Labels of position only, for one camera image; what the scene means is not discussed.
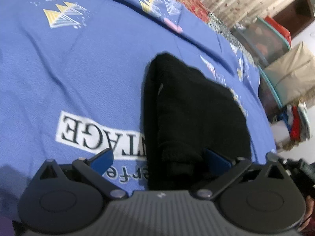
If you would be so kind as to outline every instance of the folded clothes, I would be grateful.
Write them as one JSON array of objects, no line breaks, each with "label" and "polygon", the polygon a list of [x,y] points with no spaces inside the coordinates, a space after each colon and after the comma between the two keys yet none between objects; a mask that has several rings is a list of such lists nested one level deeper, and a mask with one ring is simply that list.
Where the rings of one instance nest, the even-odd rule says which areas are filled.
[{"label": "folded clothes", "polygon": [[149,66],[143,111],[150,190],[189,189],[200,181],[206,149],[251,158],[246,120],[231,91],[170,54]]}]

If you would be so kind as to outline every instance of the pink patch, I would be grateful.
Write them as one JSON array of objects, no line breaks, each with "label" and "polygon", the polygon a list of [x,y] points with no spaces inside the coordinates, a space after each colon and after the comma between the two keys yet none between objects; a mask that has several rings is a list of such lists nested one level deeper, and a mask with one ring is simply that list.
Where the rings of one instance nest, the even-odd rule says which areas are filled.
[{"label": "pink patch", "polygon": [[168,25],[169,28],[175,30],[177,33],[181,34],[183,32],[183,29],[180,26],[176,26],[168,18],[164,18],[164,22],[165,22],[166,25]]}]

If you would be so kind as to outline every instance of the beige bag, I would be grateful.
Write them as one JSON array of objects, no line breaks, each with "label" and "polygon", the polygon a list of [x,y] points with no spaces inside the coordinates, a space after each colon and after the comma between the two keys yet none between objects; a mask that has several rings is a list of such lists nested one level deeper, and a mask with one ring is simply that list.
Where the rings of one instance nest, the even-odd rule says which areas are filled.
[{"label": "beige bag", "polygon": [[300,42],[264,70],[282,105],[304,101],[315,104],[315,56]]}]

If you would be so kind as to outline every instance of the screw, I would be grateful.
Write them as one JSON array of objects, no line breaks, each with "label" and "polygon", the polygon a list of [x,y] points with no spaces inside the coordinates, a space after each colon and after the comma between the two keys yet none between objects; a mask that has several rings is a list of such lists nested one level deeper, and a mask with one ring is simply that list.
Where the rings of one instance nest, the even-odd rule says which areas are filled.
[{"label": "screw", "polygon": [[290,170],[286,170],[286,173],[288,174],[288,176],[291,176],[291,175],[292,175],[292,173],[291,173]]},{"label": "screw", "polygon": [[212,196],[212,191],[208,189],[199,189],[197,195],[200,198],[210,198]]},{"label": "screw", "polygon": [[277,162],[279,157],[272,152],[267,153],[267,159],[272,162]]},{"label": "screw", "polygon": [[126,192],[121,189],[112,190],[110,195],[114,198],[122,198],[126,196]]}]

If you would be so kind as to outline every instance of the blue bedspread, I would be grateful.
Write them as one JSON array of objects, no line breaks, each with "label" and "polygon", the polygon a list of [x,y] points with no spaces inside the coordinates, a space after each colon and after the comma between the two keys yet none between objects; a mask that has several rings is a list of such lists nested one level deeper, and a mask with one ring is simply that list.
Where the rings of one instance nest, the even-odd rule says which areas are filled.
[{"label": "blue bedspread", "polygon": [[104,177],[129,193],[145,189],[141,95],[161,52],[231,88],[253,161],[275,149],[258,69],[175,0],[0,4],[0,215],[18,220],[17,201],[45,159],[70,163],[107,147],[115,160]]}]

